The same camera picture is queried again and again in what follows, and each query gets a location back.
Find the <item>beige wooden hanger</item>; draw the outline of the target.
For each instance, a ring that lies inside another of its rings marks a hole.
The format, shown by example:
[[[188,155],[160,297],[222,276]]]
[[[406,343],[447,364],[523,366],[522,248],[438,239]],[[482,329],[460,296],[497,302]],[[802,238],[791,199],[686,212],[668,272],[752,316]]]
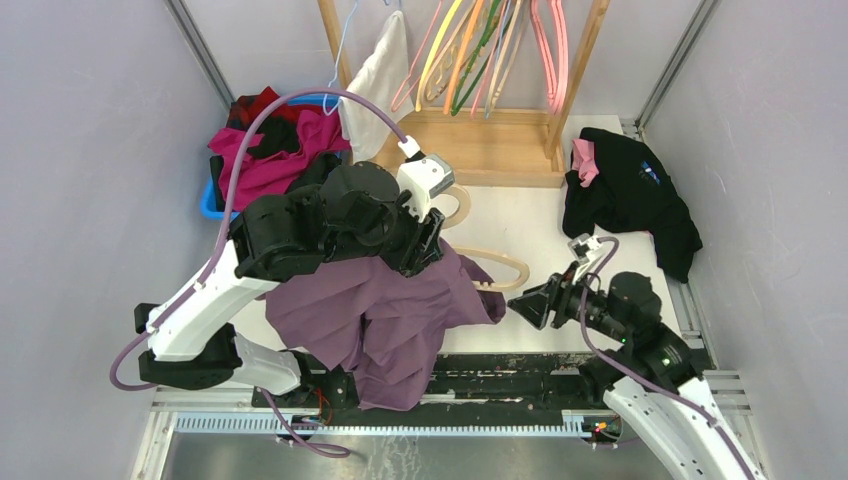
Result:
[[[443,195],[448,195],[454,198],[457,202],[456,210],[450,216],[448,216],[443,223],[443,230],[447,230],[459,225],[468,217],[471,210],[472,202],[470,193],[464,187],[459,185],[451,185],[443,192]],[[507,255],[506,253],[491,249],[466,247],[459,245],[453,245],[452,248],[459,255],[464,255],[466,257],[478,257],[481,259],[490,260],[495,263],[507,266],[517,272],[516,278],[510,282],[473,280],[472,283],[477,291],[493,293],[510,292],[522,287],[530,277],[529,265],[519,259]]]

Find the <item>white skirt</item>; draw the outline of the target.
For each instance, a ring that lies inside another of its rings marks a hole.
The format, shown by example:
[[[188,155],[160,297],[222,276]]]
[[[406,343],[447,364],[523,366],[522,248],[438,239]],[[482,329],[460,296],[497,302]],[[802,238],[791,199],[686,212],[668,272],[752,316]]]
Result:
[[[409,70],[405,19],[401,11],[395,11],[384,23],[373,53],[354,76],[348,91],[370,101],[392,121],[399,122],[414,110],[409,98],[398,108],[392,107],[395,94]],[[392,134],[379,116],[346,97],[339,99],[339,117],[342,135],[350,144],[355,163],[376,157]]]

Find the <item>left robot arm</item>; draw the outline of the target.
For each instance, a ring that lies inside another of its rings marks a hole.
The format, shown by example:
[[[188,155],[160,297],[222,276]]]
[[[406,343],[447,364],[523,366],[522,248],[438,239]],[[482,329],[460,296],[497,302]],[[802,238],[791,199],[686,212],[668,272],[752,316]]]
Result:
[[[295,354],[241,337],[232,317],[326,263],[378,257],[405,277],[419,274],[441,256],[445,218],[432,201],[453,183],[452,169],[436,156],[396,173],[362,161],[335,168],[320,184],[253,201],[229,223],[219,255],[178,294],[135,308],[147,344],[140,378],[183,390],[235,381],[294,407],[307,404],[315,382]]]

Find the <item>purple garment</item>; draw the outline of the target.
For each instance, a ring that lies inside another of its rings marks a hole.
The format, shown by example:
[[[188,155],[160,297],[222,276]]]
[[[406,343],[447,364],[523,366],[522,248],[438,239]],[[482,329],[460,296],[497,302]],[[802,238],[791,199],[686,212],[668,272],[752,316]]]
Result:
[[[359,406],[408,411],[425,394],[447,330],[496,325],[501,293],[476,289],[489,275],[446,241],[443,256],[413,277],[378,257],[323,264],[265,296],[282,342],[354,377]]]

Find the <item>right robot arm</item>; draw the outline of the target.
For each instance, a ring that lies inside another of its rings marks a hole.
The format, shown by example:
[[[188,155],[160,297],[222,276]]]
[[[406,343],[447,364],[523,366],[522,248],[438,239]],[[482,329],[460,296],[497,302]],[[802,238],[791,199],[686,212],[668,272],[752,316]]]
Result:
[[[577,392],[591,408],[607,406],[675,479],[761,479],[713,395],[693,350],[661,320],[648,277],[621,272],[594,290],[576,269],[554,274],[508,307],[536,329],[575,321],[619,343],[594,348],[579,366]]]

